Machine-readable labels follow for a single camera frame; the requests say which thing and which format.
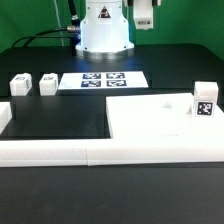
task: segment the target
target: small white block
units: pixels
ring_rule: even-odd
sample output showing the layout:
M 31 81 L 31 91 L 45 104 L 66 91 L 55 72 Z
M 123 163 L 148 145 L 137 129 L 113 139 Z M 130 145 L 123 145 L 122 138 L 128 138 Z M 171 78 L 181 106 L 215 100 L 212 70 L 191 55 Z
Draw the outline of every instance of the small white block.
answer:
M 17 74 L 10 82 L 12 96 L 26 96 L 32 87 L 32 77 L 29 73 Z
M 211 118 L 215 113 L 218 99 L 216 82 L 195 82 L 193 118 Z
M 58 89 L 58 75 L 55 73 L 44 74 L 39 82 L 40 95 L 55 95 Z
M 11 106 L 9 102 L 0 103 L 0 134 L 12 118 Z

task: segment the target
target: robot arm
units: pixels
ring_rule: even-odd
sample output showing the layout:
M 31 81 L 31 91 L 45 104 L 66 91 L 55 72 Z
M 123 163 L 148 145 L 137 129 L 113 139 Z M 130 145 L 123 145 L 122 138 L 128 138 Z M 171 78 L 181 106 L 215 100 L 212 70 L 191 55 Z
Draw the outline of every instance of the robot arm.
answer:
M 114 59 L 133 53 L 129 41 L 129 24 L 122 13 L 122 3 L 133 4 L 137 29 L 153 28 L 153 6 L 161 0 L 86 0 L 82 20 L 81 41 L 76 45 L 78 56 L 92 59 Z
M 133 5 L 134 22 L 136 29 L 153 28 L 153 6 L 160 6 L 162 0 L 124 0 L 124 5 Z

